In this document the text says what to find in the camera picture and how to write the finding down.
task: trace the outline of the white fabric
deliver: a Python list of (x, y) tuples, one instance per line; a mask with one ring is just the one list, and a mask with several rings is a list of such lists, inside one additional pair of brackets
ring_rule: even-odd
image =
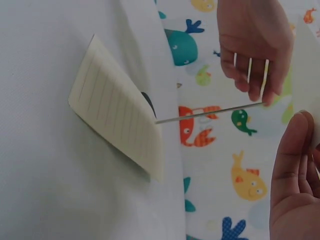
[[(132, 3), (121, 1), (123, 5)], [(154, 3), (135, 0), (128, 19), (159, 33)], [(0, 239), (181, 240), (185, 237), (183, 174), (178, 123), (163, 126), (163, 184), (97, 136), (68, 105), (68, 95), (93, 34), (148, 93), (159, 117), (176, 115), (165, 36), (135, 70), (126, 67), (120, 35), (130, 31), (119, 1), (10, 0), (0, 3)]]

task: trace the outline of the white surface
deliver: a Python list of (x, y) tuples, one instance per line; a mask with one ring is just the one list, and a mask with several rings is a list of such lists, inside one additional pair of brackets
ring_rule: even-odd
[[(116, 16), (121, 16), (116, 2), (0, 3), (0, 239), (185, 239), (178, 123), (163, 126), (165, 177), (159, 184), (149, 182), (139, 167), (98, 137), (68, 106), (94, 33), (125, 67), (117, 36), (123, 40), (128, 31), (115, 24)], [(137, 16), (135, 8), (146, 9), (132, 23), (131, 27), (139, 27), (136, 38), (159, 32), (153, 1), (123, 3), (130, 22)], [(123, 16), (119, 19), (126, 22)], [(143, 27), (139, 20), (144, 20)], [(172, 66), (170, 50), (164, 47), (163, 32), (159, 37), (158, 42), (140, 41), (142, 53), (152, 50), (158, 57), (131, 55), (130, 66), (140, 68), (131, 69), (129, 75), (147, 90), (162, 119), (176, 116), (178, 108), (176, 81), (162, 69)], [(145, 61), (150, 63), (141, 70)]]
[(306, 110), (313, 116), (313, 148), (320, 143), (319, 63), (319, 42), (301, 18), (296, 27), (292, 57), (292, 99), (295, 112)]

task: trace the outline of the lined paper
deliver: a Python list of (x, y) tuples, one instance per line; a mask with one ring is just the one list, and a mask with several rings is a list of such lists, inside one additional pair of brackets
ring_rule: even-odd
[(320, 143), (320, 45), (301, 18), (292, 56), (292, 101), (295, 112), (307, 110), (314, 119), (312, 147)]
[(161, 127), (154, 112), (102, 42), (93, 36), (69, 99), (70, 107), (109, 143), (163, 178)]

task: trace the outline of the green fish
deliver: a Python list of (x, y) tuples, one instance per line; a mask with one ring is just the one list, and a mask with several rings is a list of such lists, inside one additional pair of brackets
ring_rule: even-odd
[(204, 65), (196, 74), (195, 81), (200, 86), (208, 86), (211, 82), (211, 73), (207, 72), (209, 65)]
[(241, 132), (247, 133), (249, 136), (252, 136), (253, 133), (257, 133), (257, 130), (249, 129), (247, 124), (250, 123), (251, 118), (248, 116), (248, 113), (241, 109), (232, 112), (231, 115), (232, 123), (237, 129)]

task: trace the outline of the fish print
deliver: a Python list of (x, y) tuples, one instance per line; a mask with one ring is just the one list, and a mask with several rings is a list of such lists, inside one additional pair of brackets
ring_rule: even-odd
[(306, 11), (303, 17), (303, 20), (306, 24), (312, 24), (314, 22), (315, 18), (312, 16), (314, 11), (317, 11), (314, 7)]
[(244, 158), (244, 151), (240, 155), (233, 154), (234, 160), (231, 169), (232, 184), (237, 195), (248, 201), (257, 201), (262, 199), (267, 194), (267, 186), (259, 176), (258, 169), (242, 168), (242, 160)]
[(290, 24), (290, 29), (291, 29), (293, 36), (296, 37), (296, 26), (291, 22), (289, 24)]
[(205, 31), (203, 28), (198, 28), (201, 24), (200, 20), (192, 23), (191, 19), (187, 19), (185, 23), (186, 31), (164, 29), (176, 66), (188, 65), (197, 60), (198, 46), (190, 34)]
[[(240, 235), (246, 229), (246, 220), (240, 220), (232, 228), (232, 219), (231, 217), (225, 217), (222, 220), (222, 237), (221, 240), (249, 240), (248, 238), (241, 237)], [(201, 240), (190, 235), (186, 235), (186, 240)]]
[(204, 65), (195, 75), (195, 81), (200, 86), (208, 86), (211, 83), (211, 73), (207, 72), (210, 66)]
[(162, 11), (158, 11), (158, 13), (159, 13), (160, 19), (166, 19), (167, 18), (167, 16)]
[(192, 6), (200, 12), (210, 13), (215, 10), (214, 0), (191, 0)]
[[(221, 108), (219, 106), (209, 106), (204, 108), (196, 108), (196, 109), (190, 109), (186, 106), (179, 106), (179, 116), (188, 116), (192, 115), (194, 110), (203, 110), (204, 112), (211, 112), (211, 111), (217, 111)], [(218, 117), (215, 114), (209, 114), (206, 116), (209, 119), (218, 119)], [(194, 139), (193, 142), (188, 142), (188, 139), (192, 135), (194, 131), (195, 126), (195, 119), (189, 118), (189, 119), (183, 119), (180, 120), (180, 140), (181, 143), (186, 147), (205, 147), (212, 142), (216, 140), (215, 137), (208, 137), (208, 135), (213, 131), (212, 128), (205, 129), (201, 131)]]
[[(184, 194), (187, 193), (190, 186), (191, 177), (186, 177), (183, 179)], [(187, 213), (193, 213), (196, 211), (195, 205), (188, 199), (184, 199), (184, 208)]]
[(231, 120), (238, 130), (247, 133), (249, 136), (258, 132), (257, 130), (249, 129), (247, 127), (247, 124), (251, 121), (251, 117), (248, 116), (248, 113), (244, 109), (233, 111), (231, 114)]
[(220, 58), (221, 52), (217, 52), (216, 50), (213, 51), (213, 55), (216, 55), (217, 57)]

